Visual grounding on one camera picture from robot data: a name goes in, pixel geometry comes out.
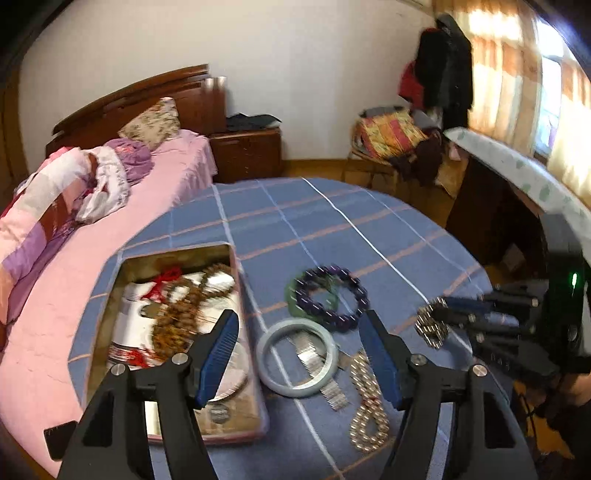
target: pearl necklace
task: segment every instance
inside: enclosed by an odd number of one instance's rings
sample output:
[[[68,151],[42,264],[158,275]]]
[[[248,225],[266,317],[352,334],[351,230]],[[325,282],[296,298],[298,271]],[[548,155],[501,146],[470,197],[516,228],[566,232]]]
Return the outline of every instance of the pearl necklace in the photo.
[[[380,448],[388,439],[388,416],[384,412],[380,396],[382,395],[369,359],[363,351],[357,353],[351,362],[351,381],[362,397],[361,406],[351,421],[349,436],[357,450],[370,453]],[[373,417],[378,431],[375,436],[367,435],[365,428]]]

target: white wall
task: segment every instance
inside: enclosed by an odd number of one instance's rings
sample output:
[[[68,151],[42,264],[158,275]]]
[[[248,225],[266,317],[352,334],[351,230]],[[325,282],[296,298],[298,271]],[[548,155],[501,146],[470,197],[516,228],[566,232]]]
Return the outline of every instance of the white wall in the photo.
[[[286,158],[344,158],[356,114],[395,97],[432,23],[397,0],[75,0],[22,64],[29,169],[67,115],[200,63],[228,77],[228,114],[283,120]]]

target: floral pillow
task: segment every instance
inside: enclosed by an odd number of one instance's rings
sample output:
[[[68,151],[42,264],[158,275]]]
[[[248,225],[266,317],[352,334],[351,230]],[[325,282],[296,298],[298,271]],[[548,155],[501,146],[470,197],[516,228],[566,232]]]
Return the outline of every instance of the floral pillow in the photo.
[[[179,128],[174,99],[163,97],[131,120],[118,134],[121,138],[141,141],[154,151],[164,140],[178,135]]]

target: red garment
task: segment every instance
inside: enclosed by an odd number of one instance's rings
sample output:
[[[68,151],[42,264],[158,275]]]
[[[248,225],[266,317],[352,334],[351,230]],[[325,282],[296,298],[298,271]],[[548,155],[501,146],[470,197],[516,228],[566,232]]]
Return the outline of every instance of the red garment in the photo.
[[[402,78],[400,79],[400,88],[398,94],[409,100],[413,107],[423,110],[423,86],[414,76],[414,61],[406,65]]]

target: red tassel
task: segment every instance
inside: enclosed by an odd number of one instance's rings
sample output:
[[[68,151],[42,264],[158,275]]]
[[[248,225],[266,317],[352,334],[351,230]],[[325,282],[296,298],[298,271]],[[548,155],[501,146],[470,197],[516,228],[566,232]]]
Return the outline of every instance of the red tassel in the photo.
[[[180,267],[173,267],[170,270],[161,273],[155,279],[153,279],[154,286],[150,289],[150,291],[142,295],[140,300],[154,300],[159,301],[160,303],[164,302],[164,297],[162,296],[162,288],[164,287],[164,282],[173,281],[183,274]]]

